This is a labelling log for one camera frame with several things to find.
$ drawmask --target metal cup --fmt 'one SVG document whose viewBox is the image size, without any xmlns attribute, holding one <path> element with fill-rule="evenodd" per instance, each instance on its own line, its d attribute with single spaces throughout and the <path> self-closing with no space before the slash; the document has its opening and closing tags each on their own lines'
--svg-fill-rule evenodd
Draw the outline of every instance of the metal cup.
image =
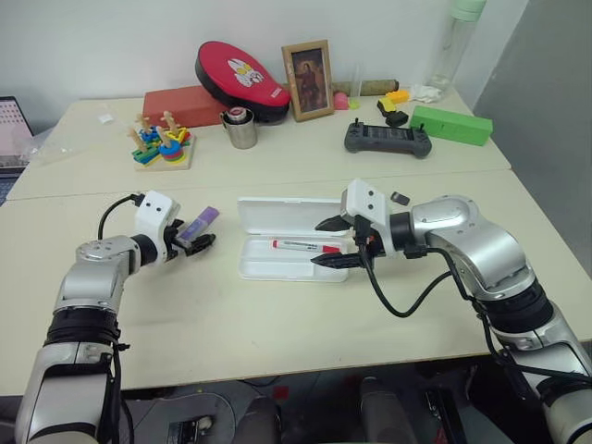
<svg viewBox="0 0 592 444">
<path fill-rule="evenodd" d="M 254 114 L 247 108 L 235 106 L 220 113 L 220 121 L 235 148 L 246 150 L 257 143 Z"/>
</svg>

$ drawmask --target laptop screen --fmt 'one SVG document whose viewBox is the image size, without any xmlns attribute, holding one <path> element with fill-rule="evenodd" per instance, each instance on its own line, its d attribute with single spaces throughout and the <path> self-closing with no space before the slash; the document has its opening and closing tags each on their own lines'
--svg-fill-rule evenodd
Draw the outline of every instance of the laptop screen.
<svg viewBox="0 0 592 444">
<path fill-rule="evenodd" d="M 0 168 L 25 167 L 27 163 L 20 159 L 20 153 L 31 137 L 31 129 L 17 99 L 0 97 Z"/>
</svg>

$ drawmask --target laptop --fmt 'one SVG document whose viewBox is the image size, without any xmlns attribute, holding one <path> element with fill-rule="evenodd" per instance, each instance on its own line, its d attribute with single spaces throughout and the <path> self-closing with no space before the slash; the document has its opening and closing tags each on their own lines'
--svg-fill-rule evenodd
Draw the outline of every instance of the laptop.
<svg viewBox="0 0 592 444">
<path fill-rule="evenodd" d="M 32 136 L 17 99 L 0 97 L 0 205 L 27 166 L 20 158 L 19 144 Z"/>
</svg>

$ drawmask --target purple marker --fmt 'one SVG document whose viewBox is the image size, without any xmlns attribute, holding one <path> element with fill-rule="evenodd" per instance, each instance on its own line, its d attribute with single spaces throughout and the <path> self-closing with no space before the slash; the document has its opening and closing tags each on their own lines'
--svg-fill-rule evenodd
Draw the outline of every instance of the purple marker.
<svg viewBox="0 0 592 444">
<path fill-rule="evenodd" d="M 208 226 L 214 222 L 220 212 L 211 206 L 205 208 L 185 230 L 177 235 L 177 241 L 185 248 L 189 248 Z"/>
</svg>

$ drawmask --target green bottle cap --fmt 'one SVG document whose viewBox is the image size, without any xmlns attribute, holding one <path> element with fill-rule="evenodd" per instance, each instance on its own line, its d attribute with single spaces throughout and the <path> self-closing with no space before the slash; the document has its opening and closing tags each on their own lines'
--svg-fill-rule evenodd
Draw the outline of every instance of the green bottle cap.
<svg viewBox="0 0 592 444">
<path fill-rule="evenodd" d="M 487 0 L 454 0 L 451 14 L 462 21 L 478 21 Z"/>
</svg>

